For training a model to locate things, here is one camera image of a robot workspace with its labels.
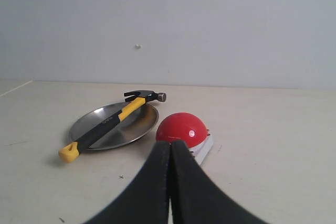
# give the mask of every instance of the stainless steel plate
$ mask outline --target stainless steel plate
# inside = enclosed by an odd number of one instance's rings
[[[75,141],[129,102],[120,102],[98,108],[80,118],[70,129],[69,143]],[[87,150],[106,150],[129,144],[146,135],[158,122],[159,113],[153,106],[145,104],[135,110],[119,125],[92,144]]]

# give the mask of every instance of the white wall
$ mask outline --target white wall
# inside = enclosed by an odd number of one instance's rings
[[[335,89],[335,19],[336,0],[0,0],[0,78]]]

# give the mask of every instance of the hammer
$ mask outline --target hammer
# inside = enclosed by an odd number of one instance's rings
[[[125,99],[125,102],[130,102],[129,104],[100,122],[97,126],[89,130],[83,136],[79,137],[76,141],[73,141],[69,145],[60,149],[58,151],[59,157],[63,161],[71,163],[81,152],[89,148],[92,144],[111,131],[133,111],[150,101],[158,100],[160,102],[164,102],[167,96],[166,93],[155,93],[151,90],[135,90],[124,93],[124,97],[128,97]]]

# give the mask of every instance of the red button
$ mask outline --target red button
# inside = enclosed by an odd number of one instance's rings
[[[173,142],[184,140],[188,148],[203,142],[207,137],[207,128],[195,115],[179,112],[166,117],[156,132],[157,141]]]

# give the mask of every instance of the hammer handle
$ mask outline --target hammer handle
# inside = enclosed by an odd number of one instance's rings
[[[120,122],[122,122],[127,116],[129,116],[133,111],[135,111],[145,103],[145,98],[135,98],[120,111],[109,116],[108,118],[100,122],[97,126],[86,132],[83,136],[79,137],[77,140],[60,149],[58,151],[59,157],[67,163],[73,162],[81,152],[85,151],[92,144],[101,139]]]

